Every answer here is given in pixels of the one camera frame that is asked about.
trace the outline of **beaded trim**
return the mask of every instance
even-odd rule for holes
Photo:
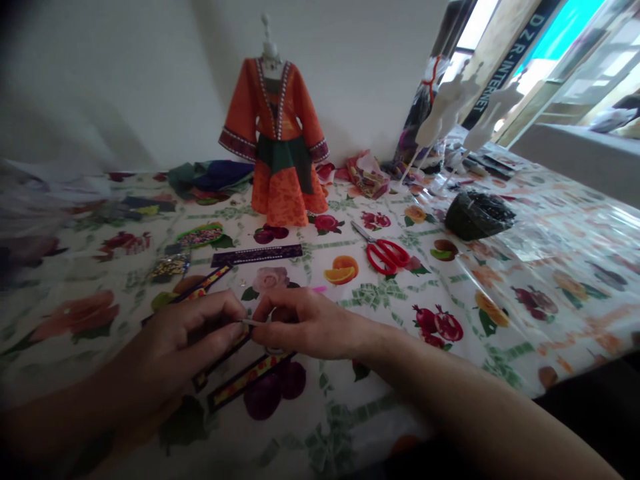
[[[251,161],[256,159],[256,145],[244,140],[226,127],[222,129],[218,143],[238,157]]]
[[[269,106],[269,98],[267,96],[267,89],[265,87],[265,76],[262,71],[262,57],[255,59],[256,68],[258,70],[258,78],[260,79],[260,88],[262,88],[262,95],[265,98],[265,103]],[[287,82],[289,80],[289,68],[291,62],[286,61],[285,66],[282,68],[282,77],[280,78],[280,99],[278,101],[278,118],[277,124],[274,125],[271,122],[271,130],[276,140],[282,140],[282,106],[285,102],[285,92],[287,91]]]
[[[280,102],[278,102],[278,125],[277,134],[278,140],[282,140],[282,106],[285,104],[285,93],[287,91],[287,79],[289,78],[290,62],[285,62],[284,68],[282,68],[282,80],[280,83]]]
[[[312,146],[309,149],[309,155],[313,162],[319,162],[327,158],[329,156],[329,147],[327,146],[326,140],[322,139],[320,142]]]

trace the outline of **plastic tablecloth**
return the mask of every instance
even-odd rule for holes
[[[328,186],[326,214],[272,235],[251,208],[250,189],[202,206],[176,198],[162,174],[114,176],[114,195],[174,208],[148,209],[140,221],[77,219],[59,234],[66,252],[22,272],[0,330],[6,405],[68,386],[112,358],[152,313],[152,300],[180,280],[149,281],[159,252],[180,233],[212,222],[225,236],[193,250],[187,276],[212,272],[214,253],[301,244],[303,254],[236,265],[210,292],[231,289],[255,310],[270,287],[326,287],[324,295],[338,304],[464,357],[530,397],[632,350],[640,335],[640,213],[492,148],[520,171],[509,182],[476,179],[474,187],[503,196],[518,222],[472,242],[445,228],[453,197],[429,196],[433,179],[377,201],[350,185]],[[411,255],[407,268],[376,273],[352,220],[402,245]],[[134,241],[123,242],[128,234]],[[106,255],[94,257],[99,249]],[[51,328],[52,317],[70,312],[71,325]],[[206,375],[200,392],[190,383],[160,411],[73,452],[63,476],[332,477],[433,433],[366,366],[304,355],[258,383],[249,378],[239,386],[246,390],[211,413],[211,392],[264,354],[248,341]],[[277,407],[256,420],[256,407],[266,402]]]

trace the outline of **left hand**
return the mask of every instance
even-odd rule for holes
[[[108,391],[104,395],[113,396],[130,414],[157,408],[232,346],[243,332],[238,321],[246,317],[231,290],[167,305],[96,373],[95,384],[104,390],[116,388],[117,397]],[[224,326],[189,345],[189,334],[205,322]]]

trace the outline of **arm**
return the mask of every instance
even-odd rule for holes
[[[269,291],[254,319],[256,342],[370,366],[439,426],[478,468],[500,478],[619,478],[568,428],[504,382],[394,327],[350,313],[326,297]]]
[[[157,410],[242,334],[233,323],[188,345],[205,322],[246,317],[231,291],[168,305],[108,364],[86,380],[3,413],[6,444],[30,462],[64,450]]]

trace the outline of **hand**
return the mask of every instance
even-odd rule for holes
[[[114,385],[119,395],[126,396],[114,401],[126,410],[149,411],[220,358],[242,334],[243,326],[237,321],[246,317],[247,311],[231,290],[167,305],[96,374],[96,384],[103,389]],[[205,323],[224,326],[190,345]]]
[[[377,325],[308,288],[268,290],[253,320],[266,321],[272,310],[272,323],[253,329],[254,342],[327,360],[358,357]]]

